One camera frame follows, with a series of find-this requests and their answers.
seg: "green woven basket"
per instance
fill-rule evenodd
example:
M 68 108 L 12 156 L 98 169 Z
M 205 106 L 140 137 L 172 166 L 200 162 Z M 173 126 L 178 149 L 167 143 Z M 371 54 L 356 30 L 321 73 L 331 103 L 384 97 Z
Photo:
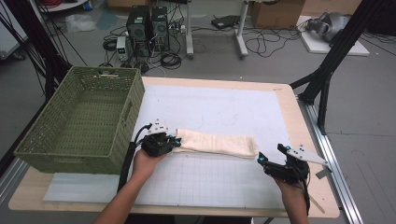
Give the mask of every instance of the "green woven basket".
M 119 175 L 144 92 L 138 69 L 75 66 L 14 154 L 44 173 Z

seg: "white towel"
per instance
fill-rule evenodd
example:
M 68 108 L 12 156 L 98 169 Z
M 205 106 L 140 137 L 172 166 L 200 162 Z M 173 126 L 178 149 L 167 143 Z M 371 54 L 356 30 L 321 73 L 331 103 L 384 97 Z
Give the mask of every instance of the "white towel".
M 251 136 L 208 134 L 177 129 L 177 138 L 181 138 L 181 147 L 175 147 L 174 152 L 209 152 L 246 159 L 255 159 L 259 153 Z

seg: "tabletop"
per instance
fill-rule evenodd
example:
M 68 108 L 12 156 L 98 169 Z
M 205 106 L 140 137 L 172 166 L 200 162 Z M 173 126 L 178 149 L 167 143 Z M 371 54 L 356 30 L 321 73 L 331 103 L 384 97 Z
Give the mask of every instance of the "tabletop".
M 303 114 L 289 85 L 273 83 L 254 83 L 238 81 L 219 81 L 183 78 L 143 77 L 145 85 L 202 87 L 216 89 L 270 91 L 276 95 L 287 133 L 292 146 L 304 145 L 315 150 L 315 145 L 305 124 Z M 311 174 L 322 170 L 322 166 L 309 163 Z M 54 203 L 44 202 L 53 174 L 39 173 L 30 167 L 9 201 L 12 210 L 24 211 L 86 211 L 100 212 L 105 203 Z M 314 175 L 309 185 L 311 196 L 310 217 L 338 217 L 339 209 L 327 177 L 317 179 Z M 284 209 L 227 208 L 172 205 L 135 205 L 132 213 L 175 214 L 201 216 L 239 216 L 239 217 L 286 217 Z

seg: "brown box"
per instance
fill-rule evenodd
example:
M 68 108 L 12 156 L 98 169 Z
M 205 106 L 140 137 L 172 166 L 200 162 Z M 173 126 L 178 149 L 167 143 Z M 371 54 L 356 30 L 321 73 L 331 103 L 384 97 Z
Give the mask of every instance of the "brown box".
M 320 16 L 323 12 L 339 12 L 352 15 L 361 0 L 306 0 L 302 15 Z
M 254 28 L 295 30 L 305 0 L 282 0 L 275 4 L 255 2 L 251 10 Z
M 151 6 L 151 0 L 107 0 L 109 7 Z

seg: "gray floor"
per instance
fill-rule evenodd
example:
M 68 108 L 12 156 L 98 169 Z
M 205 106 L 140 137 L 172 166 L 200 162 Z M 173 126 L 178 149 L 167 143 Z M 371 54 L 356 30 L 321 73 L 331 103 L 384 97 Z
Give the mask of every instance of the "gray floor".
M 64 15 L 85 13 L 81 9 L 54 14 L 58 20 Z M 96 8 L 88 14 L 95 21 L 103 9 Z M 210 18 L 194 19 L 193 24 L 209 27 Z M 102 37 L 125 20 L 107 30 L 67 34 L 88 65 L 103 62 Z M 325 55 L 308 53 L 301 39 L 288 41 L 285 48 L 269 58 L 254 53 L 240 60 L 231 35 L 202 32 L 194 35 L 193 60 L 180 56 L 183 62 L 177 70 L 152 69 L 149 77 L 184 77 L 247 82 L 291 83 L 304 77 L 323 61 Z M 396 45 L 377 45 L 396 53 Z M 393 165 L 393 147 L 396 145 L 396 58 L 378 47 L 361 40 L 371 55 L 347 56 L 336 70 L 330 89 L 326 130 L 332 148 L 343 170 L 346 182 L 365 223 L 394 223 L 396 220 L 396 168 Z M 82 65 L 77 55 L 69 52 L 71 64 Z M 18 134 L 44 102 L 33 66 L 28 60 L 0 62 L 0 156 L 9 149 Z M 0 206 L 1 223 L 87 223 L 95 213 L 34 213 L 16 212 L 7 208 L 9 196 Z M 312 223 L 347 223 L 342 215 L 337 219 L 313 219 Z M 177 223 L 193 223 L 196 217 L 177 217 Z M 264 218 L 255 218 L 263 223 Z M 289 223 L 278 218 L 273 223 Z

